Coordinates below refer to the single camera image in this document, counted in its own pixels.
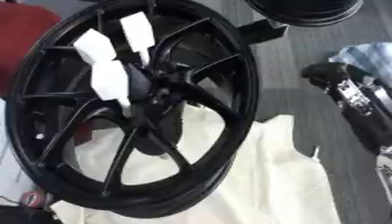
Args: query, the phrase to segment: dark fabric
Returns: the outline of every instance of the dark fabric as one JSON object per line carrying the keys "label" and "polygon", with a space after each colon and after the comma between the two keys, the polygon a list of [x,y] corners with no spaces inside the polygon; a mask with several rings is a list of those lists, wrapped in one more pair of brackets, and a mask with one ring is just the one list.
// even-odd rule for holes
{"label": "dark fabric", "polygon": [[49,10],[19,3],[0,3],[0,95],[8,91],[19,62],[60,18]]}
{"label": "dark fabric", "polygon": [[0,220],[4,224],[61,224],[51,213],[26,206],[0,206]]}

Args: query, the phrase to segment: white cloth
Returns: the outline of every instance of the white cloth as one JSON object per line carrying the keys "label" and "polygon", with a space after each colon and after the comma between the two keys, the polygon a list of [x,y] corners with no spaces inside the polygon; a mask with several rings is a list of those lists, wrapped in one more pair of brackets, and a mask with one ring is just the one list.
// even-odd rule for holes
{"label": "white cloth", "polygon": [[[186,107],[181,152],[196,161],[223,129],[222,120],[212,111]],[[118,214],[86,209],[61,201],[52,206],[65,224],[337,224],[340,223],[328,179],[322,165],[303,156],[292,142],[293,117],[279,115],[255,122],[242,144],[234,165],[221,185],[205,200],[173,216],[140,220]],[[119,142],[119,129],[101,130],[100,140],[78,149],[80,168],[94,179],[106,175]],[[171,160],[132,154],[127,163],[125,183],[152,181],[157,175],[174,174]]]}

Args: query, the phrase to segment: white masking material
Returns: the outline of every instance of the white masking material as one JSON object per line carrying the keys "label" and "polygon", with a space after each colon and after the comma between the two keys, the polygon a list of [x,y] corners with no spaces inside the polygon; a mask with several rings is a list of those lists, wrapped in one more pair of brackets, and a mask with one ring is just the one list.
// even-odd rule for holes
{"label": "white masking material", "polygon": [[120,22],[130,48],[134,53],[140,53],[143,64],[148,65],[148,48],[155,45],[154,31],[149,19],[143,12],[138,12],[122,18]]}
{"label": "white masking material", "polygon": [[110,39],[94,29],[89,29],[73,46],[92,67],[91,88],[103,101],[117,100],[124,115],[131,116],[128,75],[121,61],[113,61],[116,50]]}
{"label": "white masking material", "polygon": [[89,29],[81,35],[73,46],[91,66],[94,63],[111,61],[117,55],[110,39],[94,29]]}
{"label": "white masking material", "polygon": [[[224,128],[214,112],[191,106],[185,107],[183,124],[178,148],[191,162],[199,159],[200,150],[205,152]],[[52,209],[65,224],[339,224],[326,172],[318,161],[295,150],[293,125],[289,115],[255,122],[221,185],[182,213],[133,219],[64,201]],[[103,179],[112,161],[113,143],[119,142],[123,133],[106,129],[94,134],[99,137],[77,150],[77,160],[89,177]],[[176,172],[176,165],[170,166],[168,160],[154,159],[132,153],[122,182],[149,182],[158,174]]]}
{"label": "white masking material", "polygon": [[121,105],[130,106],[128,75],[119,60],[93,64],[91,88],[103,101],[117,99]]}

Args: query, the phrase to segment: black object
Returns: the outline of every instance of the black object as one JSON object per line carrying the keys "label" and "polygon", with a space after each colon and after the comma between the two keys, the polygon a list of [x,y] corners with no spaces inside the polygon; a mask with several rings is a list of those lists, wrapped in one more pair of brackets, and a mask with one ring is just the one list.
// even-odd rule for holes
{"label": "black object", "polygon": [[246,0],[266,18],[297,26],[322,26],[351,17],[363,0]]}
{"label": "black object", "polygon": [[52,213],[27,206],[0,206],[0,217],[7,224],[61,224]]}
{"label": "black object", "polygon": [[392,146],[392,90],[382,80],[343,63],[309,66],[303,76],[339,104],[368,150],[378,155]]}
{"label": "black object", "polygon": [[[129,49],[119,23],[139,11],[147,13],[157,37],[146,68]],[[72,47],[89,28],[109,36],[117,58],[125,67],[132,65],[129,76],[138,76],[132,77],[141,87],[131,89],[137,95],[130,98],[131,118],[123,116],[115,101],[99,100],[89,86],[90,66]],[[132,217],[160,217],[203,200],[225,177],[255,118],[257,77],[254,58],[240,33],[207,7],[186,0],[106,1],[64,20],[29,52],[10,93],[6,124],[24,170],[56,198]],[[229,90],[230,102],[201,87],[206,78]],[[172,121],[180,121],[175,115],[184,102],[209,107],[226,124],[195,164],[182,156],[163,124],[173,114]],[[74,131],[94,119],[110,121],[125,133],[103,183],[85,177],[63,158]],[[140,143],[160,146],[142,152],[168,154],[179,173],[149,184],[123,185],[124,164]]]}

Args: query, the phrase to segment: black wheel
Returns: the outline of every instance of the black wheel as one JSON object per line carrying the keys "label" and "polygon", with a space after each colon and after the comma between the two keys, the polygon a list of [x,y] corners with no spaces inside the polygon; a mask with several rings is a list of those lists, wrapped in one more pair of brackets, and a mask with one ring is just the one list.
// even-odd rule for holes
{"label": "black wheel", "polygon": [[[85,9],[51,29],[17,72],[6,108],[10,140],[24,170],[58,199],[139,218],[175,214],[203,200],[221,182],[248,134],[258,79],[251,51],[237,30],[199,3],[152,2],[110,0]],[[157,38],[146,68],[129,49],[119,23],[139,11],[148,15]],[[72,43],[90,28],[110,37],[131,83],[138,83],[129,93],[135,109],[131,118],[123,116],[116,101],[101,101],[89,85],[89,65]],[[203,81],[230,97],[222,100],[207,91]],[[176,147],[185,103],[206,106],[225,122],[213,147],[193,164]],[[96,119],[124,132],[102,182],[64,159],[77,129]],[[179,128],[170,131],[167,123]],[[159,150],[144,150],[143,145]],[[123,184],[123,167],[134,148],[149,155],[166,153],[179,172],[153,183]]]}

